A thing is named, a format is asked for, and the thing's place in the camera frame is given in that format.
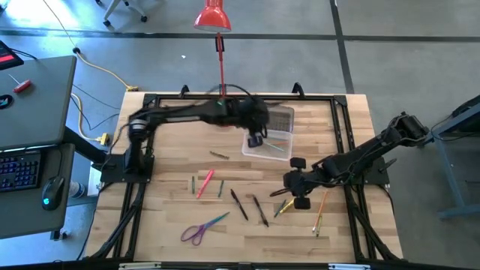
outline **black pen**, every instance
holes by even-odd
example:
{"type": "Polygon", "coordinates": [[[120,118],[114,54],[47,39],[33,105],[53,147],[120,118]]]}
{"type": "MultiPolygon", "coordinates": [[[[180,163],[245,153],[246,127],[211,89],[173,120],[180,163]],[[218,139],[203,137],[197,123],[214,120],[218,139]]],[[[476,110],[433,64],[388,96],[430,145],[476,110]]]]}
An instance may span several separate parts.
{"type": "Polygon", "coordinates": [[[263,223],[268,227],[269,222],[267,221],[267,218],[263,214],[262,208],[260,207],[260,204],[258,203],[258,199],[255,197],[255,195],[253,195],[253,201],[255,202],[256,207],[258,208],[258,211],[260,211],[260,217],[262,217],[263,223]]]}
{"type": "Polygon", "coordinates": [[[239,198],[237,198],[237,196],[235,195],[235,192],[233,192],[233,189],[231,189],[231,188],[230,188],[230,193],[232,194],[233,199],[237,203],[237,206],[240,208],[241,213],[243,214],[245,219],[248,221],[247,213],[245,213],[245,210],[243,209],[242,204],[239,201],[239,198]]]}

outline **computer mouse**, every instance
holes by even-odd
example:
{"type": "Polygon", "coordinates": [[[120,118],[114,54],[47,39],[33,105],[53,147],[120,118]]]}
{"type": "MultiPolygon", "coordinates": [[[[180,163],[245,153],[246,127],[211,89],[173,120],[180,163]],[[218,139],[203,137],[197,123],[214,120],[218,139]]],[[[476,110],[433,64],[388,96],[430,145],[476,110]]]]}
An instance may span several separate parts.
{"type": "Polygon", "coordinates": [[[42,191],[42,207],[52,211],[59,207],[62,201],[63,183],[65,179],[61,176],[54,176],[46,182],[42,191]]]}

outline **desk lamp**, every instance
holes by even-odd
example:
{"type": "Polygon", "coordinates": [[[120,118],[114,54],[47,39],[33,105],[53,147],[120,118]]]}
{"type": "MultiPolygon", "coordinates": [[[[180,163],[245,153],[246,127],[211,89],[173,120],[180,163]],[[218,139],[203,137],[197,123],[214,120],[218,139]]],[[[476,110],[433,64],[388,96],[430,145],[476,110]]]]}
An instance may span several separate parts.
{"type": "Polygon", "coordinates": [[[218,52],[218,60],[220,61],[220,81],[222,85],[222,95],[227,93],[224,83],[224,38],[221,32],[232,31],[232,26],[228,20],[228,16],[224,11],[224,0],[205,0],[205,7],[200,12],[193,25],[196,29],[208,32],[217,32],[215,37],[215,47],[218,52]]]}

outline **pink marker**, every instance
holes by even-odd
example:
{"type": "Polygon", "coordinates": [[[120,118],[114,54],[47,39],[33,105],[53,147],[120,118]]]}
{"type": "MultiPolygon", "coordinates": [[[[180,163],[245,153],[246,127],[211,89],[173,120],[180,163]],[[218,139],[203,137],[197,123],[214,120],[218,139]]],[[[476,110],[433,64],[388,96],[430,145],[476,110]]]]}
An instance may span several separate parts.
{"type": "Polygon", "coordinates": [[[197,199],[199,199],[200,196],[202,196],[203,191],[207,187],[207,184],[210,182],[210,179],[212,179],[212,176],[213,176],[214,172],[215,171],[213,169],[210,169],[210,172],[208,172],[207,178],[205,178],[205,181],[203,182],[202,187],[200,188],[200,190],[198,190],[198,194],[196,195],[197,199]]]}

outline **office chair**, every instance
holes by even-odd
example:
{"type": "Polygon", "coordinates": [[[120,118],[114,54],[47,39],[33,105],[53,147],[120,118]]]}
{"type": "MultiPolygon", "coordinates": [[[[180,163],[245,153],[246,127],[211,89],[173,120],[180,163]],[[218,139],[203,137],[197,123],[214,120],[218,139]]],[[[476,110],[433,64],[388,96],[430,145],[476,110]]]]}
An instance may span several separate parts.
{"type": "MultiPolygon", "coordinates": [[[[101,5],[102,4],[102,1],[101,0],[95,0],[97,2],[97,4],[101,5]]],[[[133,8],[134,10],[138,11],[138,13],[140,13],[140,15],[142,15],[140,17],[140,20],[145,23],[147,21],[147,16],[145,14],[145,11],[143,11],[143,9],[136,5],[134,2],[133,3],[129,3],[127,0],[112,0],[112,2],[110,3],[110,5],[108,6],[108,8],[106,9],[106,12],[105,12],[105,15],[103,16],[103,24],[105,26],[110,26],[110,21],[108,20],[108,17],[110,16],[110,14],[113,12],[113,10],[117,7],[117,5],[119,5],[120,1],[123,1],[125,3],[125,5],[128,7],[130,6],[131,8],[133,8]]]]}

